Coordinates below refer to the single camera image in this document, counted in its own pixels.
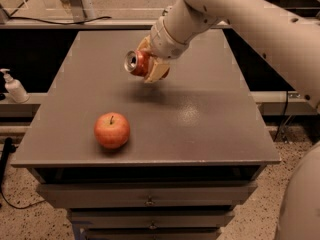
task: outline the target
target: pump bottle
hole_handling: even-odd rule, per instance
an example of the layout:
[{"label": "pump bottle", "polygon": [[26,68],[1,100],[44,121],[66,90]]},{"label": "pump bottle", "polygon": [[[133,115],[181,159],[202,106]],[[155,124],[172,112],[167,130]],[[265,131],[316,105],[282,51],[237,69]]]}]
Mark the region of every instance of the pump bottle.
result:
[{"label": "pump bottle", "polygon": [[26,92],[19,80],[13,79],[13,77],[8,74],[10,69],[2,68],[0,71],[4,74],[3,78],[5,80],[4,87],[10,93],[12,99],[16,103],[23,103],[29,99],[29,94]]}]

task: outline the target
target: drawer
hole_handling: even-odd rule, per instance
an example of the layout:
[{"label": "drawer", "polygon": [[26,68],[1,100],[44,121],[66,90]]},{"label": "drawer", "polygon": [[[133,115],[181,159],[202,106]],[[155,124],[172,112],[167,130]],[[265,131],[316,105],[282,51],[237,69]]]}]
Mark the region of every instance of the drawer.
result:
[{"label": "drawer", "polygon": [[210,207],[68,212],[72,225],[83,229],[219,228],[226,226],[233,217],[232,211],[217,211]]},{"label": "drawer", "polygon": [[234,206],[256,187],[255,182],[43,184],[37,192],[55,208]]},{"label": "drawer", "polygon": [[88,240],[215,240],[219,229],[172,230],[85,230]]}]

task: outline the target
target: desk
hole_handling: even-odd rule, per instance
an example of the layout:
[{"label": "desk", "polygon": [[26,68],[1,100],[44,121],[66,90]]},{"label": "desk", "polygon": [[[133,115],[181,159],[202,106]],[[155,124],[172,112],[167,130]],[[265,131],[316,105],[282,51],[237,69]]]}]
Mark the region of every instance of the desk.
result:
[{"label": "desk", "polygon": [[[76,238],[214,239],[280,162],[221,30],[196,37],[150,85],[123,69],[147,34],[80,31],[15,154],[12,165],[84,229]],[[131,125],[116,151],[93,134],[110,111]]]}]

